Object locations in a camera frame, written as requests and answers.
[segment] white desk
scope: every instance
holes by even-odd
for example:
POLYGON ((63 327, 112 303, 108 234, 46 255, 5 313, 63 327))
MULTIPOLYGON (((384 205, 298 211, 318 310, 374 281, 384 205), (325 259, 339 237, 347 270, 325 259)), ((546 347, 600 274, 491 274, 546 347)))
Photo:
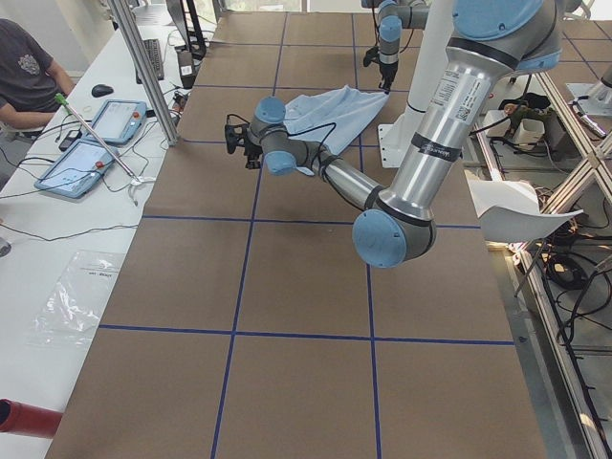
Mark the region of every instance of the white desk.
MULTIPOLYGON (((164 47, 172 29, 143 27, 141 34, 143 38, 159 38, 164 47)), ((160 81, 160 85, 166 92, 173 88, 170 81, 180 84, 176 55, 171 47, 167 47, 164 72, 165 79, 160 81)), ((167 100, 172 98, 172 93, 167 94, 167 100)), ((134 65, 120 33, 115 33, 109 40, 70 95, 69 102, 85 119, 90 119, 109 98, 147 100, 142 85, 136 84, 134 65), (104 98, 92 98, 91 88, 98 83, 112 86, 115 93, 104 98)), ((49 126, 59 125, 65 115, 65 111, 60 109, 49 126)), ((63 130, 62 138, 70 128, 63 130)), ((37 141, 29 156, 58 157, 61 152, 57 148, 58 143, 54 142, 57 132, 37 141)), ((163 132, 156 124, 137 147, 137 151, 150 161, 144 175, 157 175, 164 160, 165 148, 163 132)), ((144 164, 142 158, 133 153, 123 158, 130 167, 140 172, 144 164)), ((48 165, 25 167, 40 175, 48 165)), ((107 172, 106 181, 112 188, 129 182, 117 165, 107 172)), ((17 170, 0 197, 32 191, 33 182, 33 177, 23 170, 17 170)), ((0 218, 10 227, 45 237, 91 228, 137 225, 151 188, 152 185, 146 185, 138 189, 138 207, 128 197, 127 190, 111 193, 102 182, 77 201, 44 193, 0 199, 0 218)), ((117 229, 48 243, 0 228, 0 236, 12 244, 11 253, 0 258, 0 398, 64 410, 85 352, 33 347, 27 343, 27 331, 76 251, 126 253, 134 232, 134 229, 117 229)), ((5 459, 43 458, 50 443, 49 440, 0 434, 0 456, 5 459)))

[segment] white plastic sheet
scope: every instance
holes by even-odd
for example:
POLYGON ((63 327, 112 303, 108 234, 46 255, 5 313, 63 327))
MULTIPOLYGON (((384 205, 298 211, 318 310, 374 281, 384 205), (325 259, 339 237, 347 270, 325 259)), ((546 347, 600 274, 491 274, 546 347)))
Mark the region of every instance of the white plastic sheet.
POLYGON ((77 251, 34 318, 30 344, 87 350, 124 258, 123 253, 77 251))
POLYGON ((524 242, 554 232, 582 210, 540 213, 536 191, 524 182, 468 180, 485 239, 493 242, 524 242))

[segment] computer mouse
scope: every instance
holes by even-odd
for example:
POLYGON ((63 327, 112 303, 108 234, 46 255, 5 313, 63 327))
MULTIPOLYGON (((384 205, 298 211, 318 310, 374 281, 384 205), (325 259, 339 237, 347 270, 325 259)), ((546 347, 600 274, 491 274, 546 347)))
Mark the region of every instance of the computer mouse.
POLYGON ((114 92, 115 90, 107 84, 97 84, 92 88, 92 96, 95 98, 101 98, 102 96, 113 94, 114 92))

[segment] light blue cloth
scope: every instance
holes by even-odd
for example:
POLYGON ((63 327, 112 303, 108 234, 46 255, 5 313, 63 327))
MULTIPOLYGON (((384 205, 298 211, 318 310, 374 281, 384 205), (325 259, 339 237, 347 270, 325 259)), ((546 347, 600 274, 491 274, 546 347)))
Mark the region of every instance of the light blue cloth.
MULTIPOLYGON (((382 92, 363 93, 348 86, 316 96, 298 96, 286 105, 284 122, 291 134, 335 122, 336 129, 325 144, 331 153, 339 155, 379 114, 388 99, 389 95, 382 92)), ((320 142, 330 129, 323 127, 292 139, 320 142)), ((304 167, 298 170, 313 175, 304 167)))

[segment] keyboard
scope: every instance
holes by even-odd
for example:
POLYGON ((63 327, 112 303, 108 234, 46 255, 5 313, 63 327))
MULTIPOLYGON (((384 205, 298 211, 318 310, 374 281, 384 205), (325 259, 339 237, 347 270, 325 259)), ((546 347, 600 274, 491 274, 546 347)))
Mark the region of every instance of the keyboard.
MULTIPOLYGON (((162 49, 160 47, 160 40, 157 38, 143 40, 142 44, 146 50, 146 54, 149 57, 149 61, 153 66, 153 71, 157 75, 157 79, 164 79, 164 60, 162 58, 162 49)), ((136 82, 141 84, 141 78, 136 72, 136 82)))

